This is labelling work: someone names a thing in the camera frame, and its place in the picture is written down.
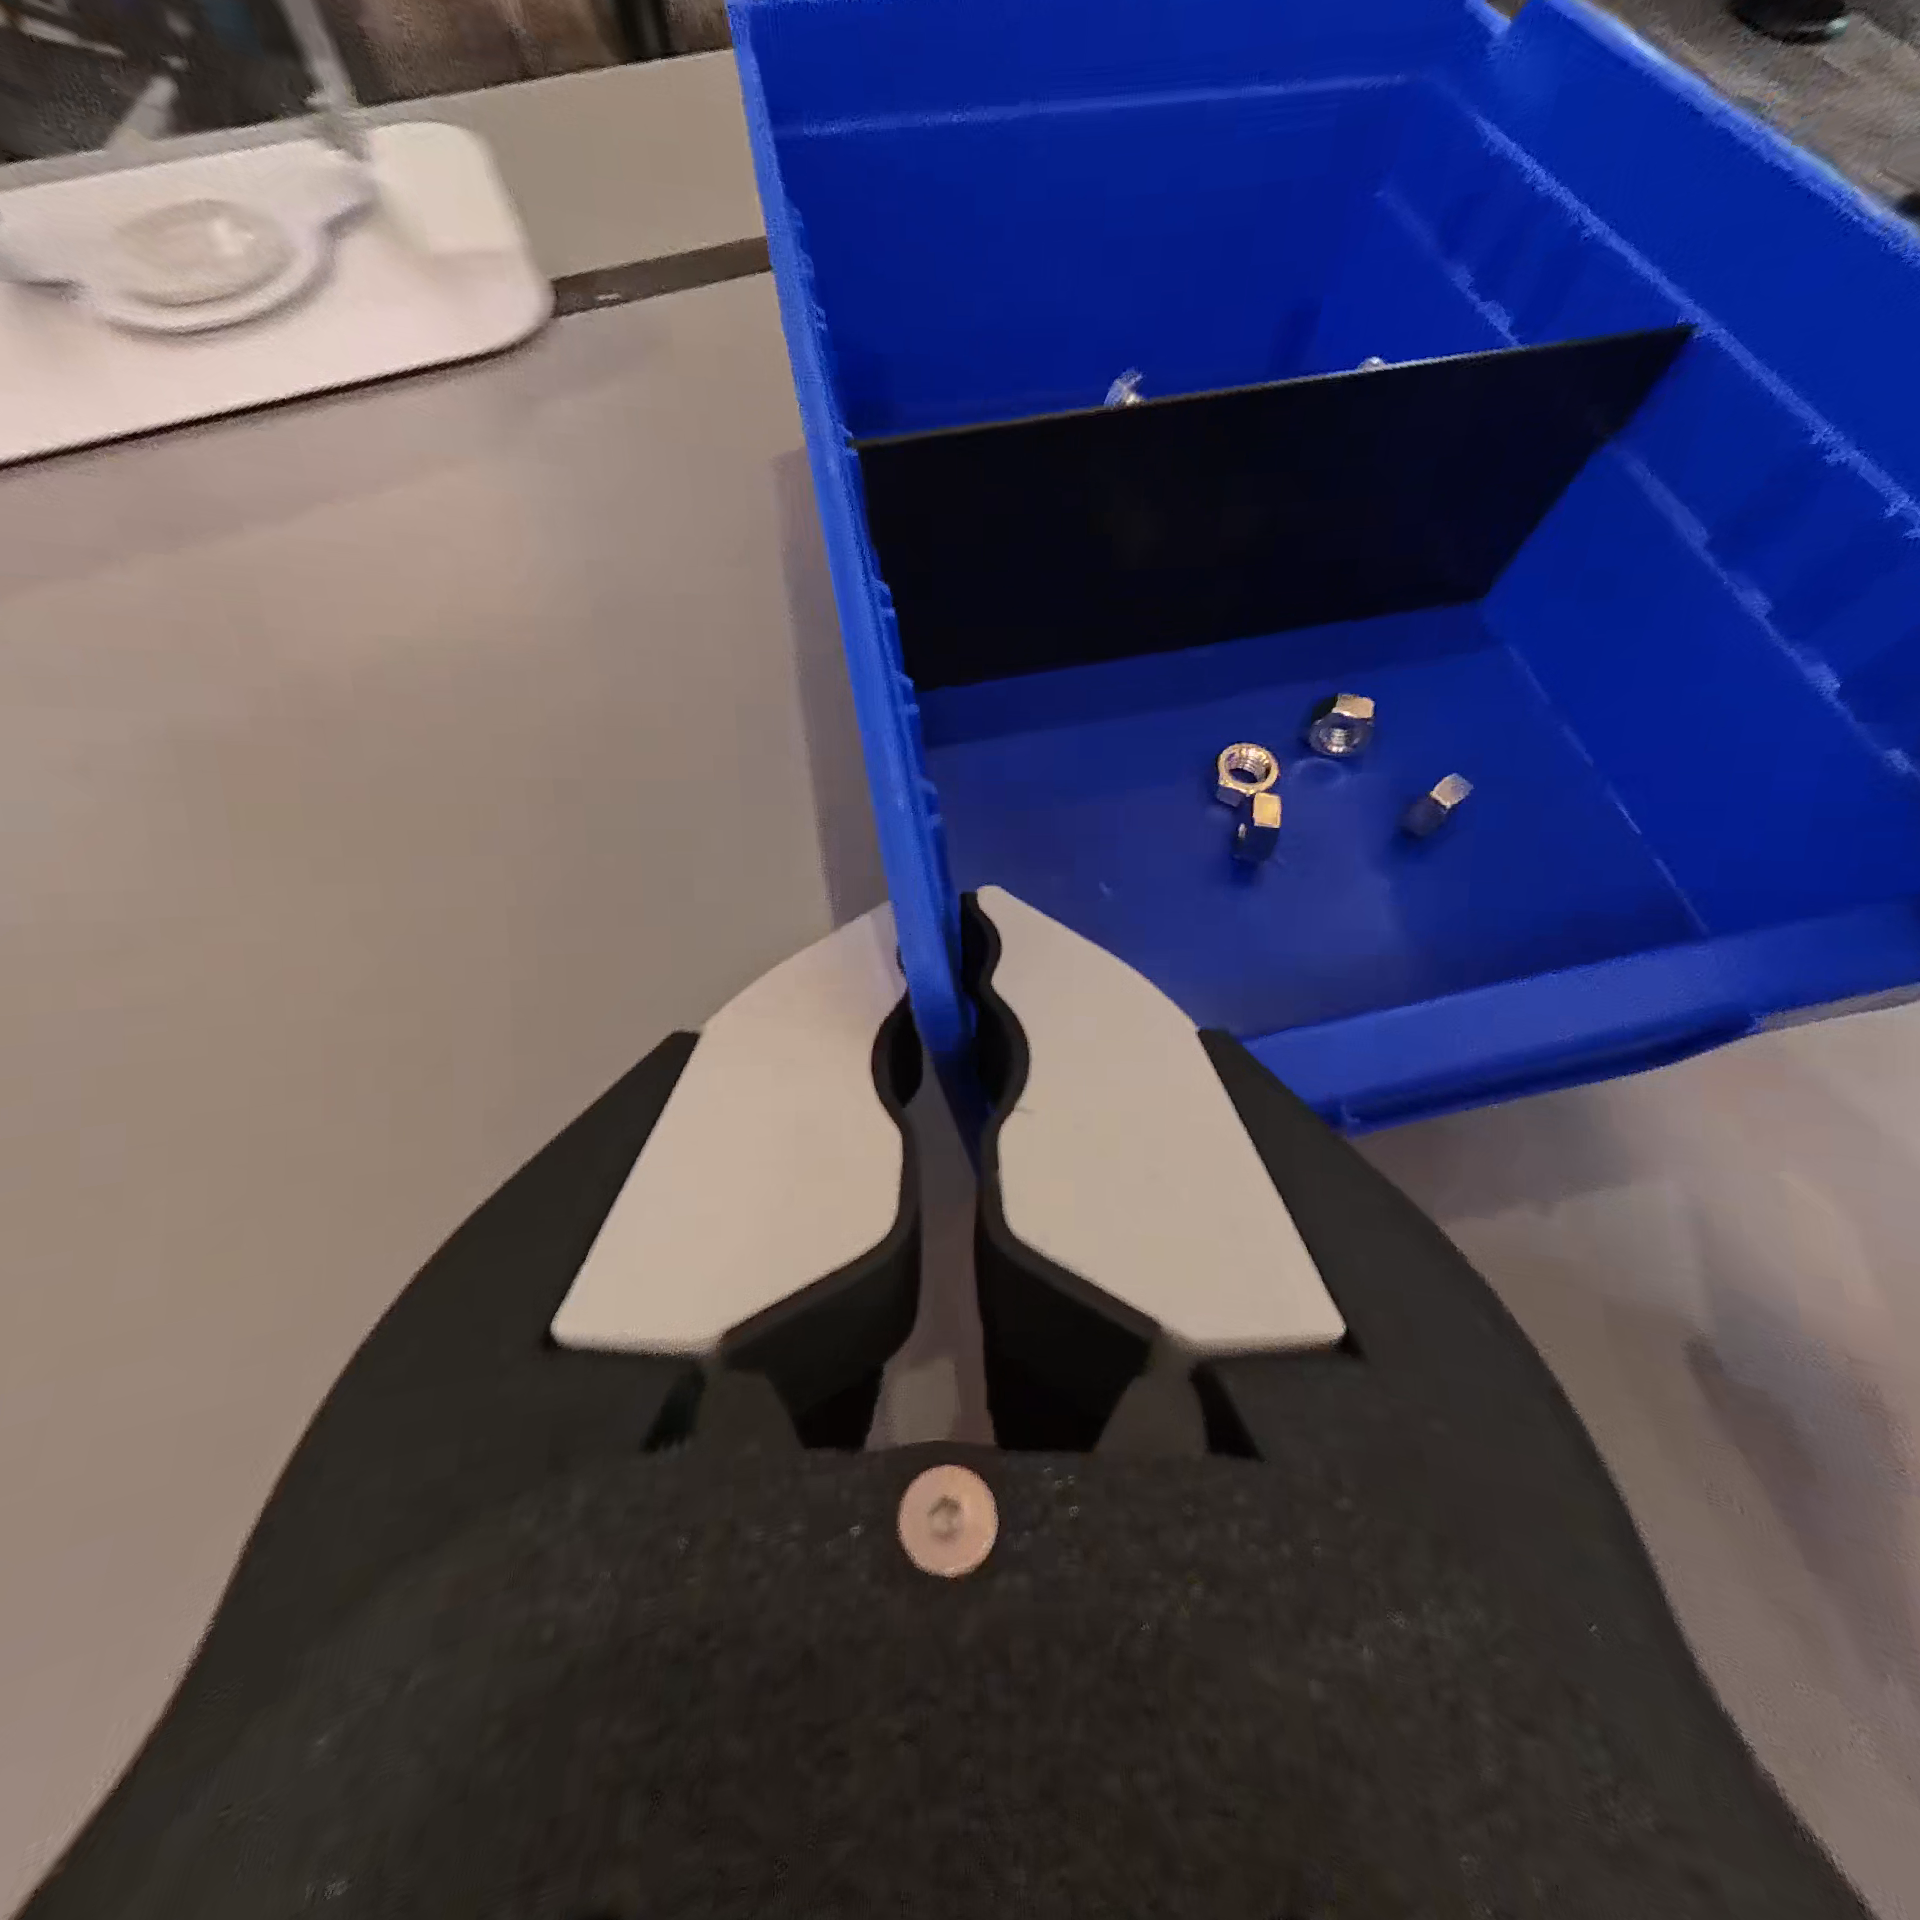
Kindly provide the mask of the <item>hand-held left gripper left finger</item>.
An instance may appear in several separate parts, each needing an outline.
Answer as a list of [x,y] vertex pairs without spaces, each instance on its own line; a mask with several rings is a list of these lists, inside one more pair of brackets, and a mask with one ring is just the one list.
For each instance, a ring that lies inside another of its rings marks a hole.
[[548,1325],[570,1355],[757,1378],[809,1450],[870,1442],[922,1312],[922,1038],[877,905],[732,997]]

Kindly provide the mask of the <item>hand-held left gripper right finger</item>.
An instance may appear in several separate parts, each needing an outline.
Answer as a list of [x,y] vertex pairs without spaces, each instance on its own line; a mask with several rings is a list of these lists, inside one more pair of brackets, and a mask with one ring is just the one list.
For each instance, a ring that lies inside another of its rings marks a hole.
[[1204,1375],[1348,1325],[1193,1019],[998,886],[965,902],[976,1311],[1005,1450],[1208,1450]]

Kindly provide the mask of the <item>blue plastic parts bin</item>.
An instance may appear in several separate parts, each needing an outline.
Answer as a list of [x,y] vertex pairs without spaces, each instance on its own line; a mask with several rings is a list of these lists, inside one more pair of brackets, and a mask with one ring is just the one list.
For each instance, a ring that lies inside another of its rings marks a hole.
[[[1586,6],[734,6],[906,986],[998,886],[1346,1133],[1915,993],[1915,231]],[[854,443],[1688,322],[1476,603],[923,689]],[[1369,753],[1309,711],[1377,701]],[[1281,762],[1249,872],[1216,802]],[[1402,813],[1474,783],[1426,842]]]

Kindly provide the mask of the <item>black bin divider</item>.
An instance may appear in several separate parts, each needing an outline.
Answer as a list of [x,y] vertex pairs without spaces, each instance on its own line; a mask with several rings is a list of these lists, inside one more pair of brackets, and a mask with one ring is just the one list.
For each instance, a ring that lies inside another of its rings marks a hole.
[[908,678],[970,689],[1482,601],[1688,322],[854,443]]

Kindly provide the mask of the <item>white document stand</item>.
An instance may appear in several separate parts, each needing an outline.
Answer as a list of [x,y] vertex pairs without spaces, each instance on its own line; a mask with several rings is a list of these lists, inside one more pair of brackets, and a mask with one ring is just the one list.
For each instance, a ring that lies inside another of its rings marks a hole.
[[491,357],[555,304],[449,123],[122,152],[2,206],[5,467]]

